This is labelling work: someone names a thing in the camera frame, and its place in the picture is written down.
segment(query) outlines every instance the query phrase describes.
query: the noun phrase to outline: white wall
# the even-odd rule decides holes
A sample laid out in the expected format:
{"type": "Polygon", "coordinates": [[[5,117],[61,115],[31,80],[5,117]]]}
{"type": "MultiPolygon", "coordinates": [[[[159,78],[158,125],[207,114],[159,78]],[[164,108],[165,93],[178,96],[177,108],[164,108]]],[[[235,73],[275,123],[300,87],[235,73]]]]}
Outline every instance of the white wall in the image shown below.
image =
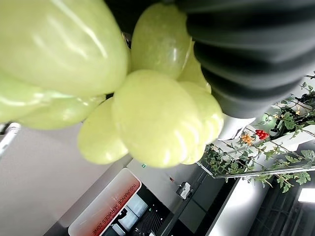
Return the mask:
{"type": "Polygon", "coordinates": [[[22,128],[0,161],[0,236],[42,236],[110,167],[81,157],[79,128],[22,128]]]}
{"type": "Polygon", "coordinates": [[[142,167],[142,163],[133,159],[127,167],[141,182],[172,212],[182,199],[176,194],[178,184],[189,181],[198,168],[197,165],[178,165],[167,169],[142,167]]]}

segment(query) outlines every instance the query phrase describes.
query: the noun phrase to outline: red sign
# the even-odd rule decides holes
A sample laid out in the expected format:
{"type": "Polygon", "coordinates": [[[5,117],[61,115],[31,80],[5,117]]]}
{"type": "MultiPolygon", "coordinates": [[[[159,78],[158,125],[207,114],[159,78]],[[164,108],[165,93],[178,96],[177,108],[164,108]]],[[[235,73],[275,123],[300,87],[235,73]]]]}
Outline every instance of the red sign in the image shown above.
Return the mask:
{"type": "Polygon", "coordinates": [[[129,169],[122,169],[70,225],[70,236],[99,236],[141,188],[129,169]]]}

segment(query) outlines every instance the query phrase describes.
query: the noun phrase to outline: metal frame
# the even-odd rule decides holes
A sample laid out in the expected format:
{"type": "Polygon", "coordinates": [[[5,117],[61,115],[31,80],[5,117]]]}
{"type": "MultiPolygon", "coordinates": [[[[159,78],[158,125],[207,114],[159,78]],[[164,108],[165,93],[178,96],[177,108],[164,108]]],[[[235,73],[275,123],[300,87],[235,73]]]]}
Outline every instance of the metal frame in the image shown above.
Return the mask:
{"type": "Polygon", "coordinates": [[[289,174],[289,173],[298,173],[305,171],[315,171],[315,166],[312,166],[309,169],[304,169],[304,165],[296,165],[290,166],[286,168],[280,168],[276,170],[265,170],[265,171],[250,171],[239,174],[228,174],[228,175],[214,175],[211,171],[209,171],[206,167],[204,167],[200,162],[196,163],[200,166],[206,173],[211,175],[212,178],[239,178],[239,177],[253,177],[253,176],[261,176],[261,175],[277,175],[277,174],[289,174]]]}

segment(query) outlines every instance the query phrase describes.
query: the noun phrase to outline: black ribbed column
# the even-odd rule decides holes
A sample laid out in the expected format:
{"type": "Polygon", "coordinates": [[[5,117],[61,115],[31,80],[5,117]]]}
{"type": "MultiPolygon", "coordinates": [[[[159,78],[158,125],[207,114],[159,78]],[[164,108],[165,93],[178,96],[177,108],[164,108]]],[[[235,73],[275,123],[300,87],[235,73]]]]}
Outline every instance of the black ribbed column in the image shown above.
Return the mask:
{"type": "Polygon", "coordinates": [[[223,112],[253,118],[315,67],[314,0],[178,0],[223,112]]]}

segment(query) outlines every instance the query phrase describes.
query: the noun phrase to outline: light fixture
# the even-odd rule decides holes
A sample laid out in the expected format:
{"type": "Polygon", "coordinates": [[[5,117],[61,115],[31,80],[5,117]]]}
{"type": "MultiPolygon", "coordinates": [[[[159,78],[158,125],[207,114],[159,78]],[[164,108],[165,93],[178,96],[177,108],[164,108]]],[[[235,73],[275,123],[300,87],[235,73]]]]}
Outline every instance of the light fixture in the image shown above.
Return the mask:
{"type": "Polygon", "coordinates": [[[315,188],[303,188],[299,196],[299,202],[315,203],[315,188]]]}

